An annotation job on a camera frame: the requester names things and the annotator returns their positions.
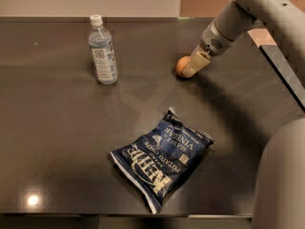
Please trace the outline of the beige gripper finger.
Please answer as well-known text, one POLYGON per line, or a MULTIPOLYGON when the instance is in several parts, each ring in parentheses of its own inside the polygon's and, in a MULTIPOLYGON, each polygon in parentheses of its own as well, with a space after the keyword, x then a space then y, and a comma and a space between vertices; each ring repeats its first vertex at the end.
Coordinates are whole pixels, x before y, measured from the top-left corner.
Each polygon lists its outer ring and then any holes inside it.
POLYGON ((198 51, 191 56, 184 57, 182 75, 186 78, 193 77, 196 73, 207 67, 212 61, 208 52, 198 51))

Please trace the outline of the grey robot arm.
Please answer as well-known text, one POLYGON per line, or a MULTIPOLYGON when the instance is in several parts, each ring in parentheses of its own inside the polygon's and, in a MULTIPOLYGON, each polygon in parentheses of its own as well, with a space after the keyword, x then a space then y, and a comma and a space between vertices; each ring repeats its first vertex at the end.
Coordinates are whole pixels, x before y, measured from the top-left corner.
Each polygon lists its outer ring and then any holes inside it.
MULTIPOLYGON (((290 0, 233 0, 201 35, 179 75, 194 76, 244 31, 266 27, 304 86, 305 14, 290 0)), ((252 229, 305 229, 305 118, 280 128, 266 145, 256 176, 252 229)))

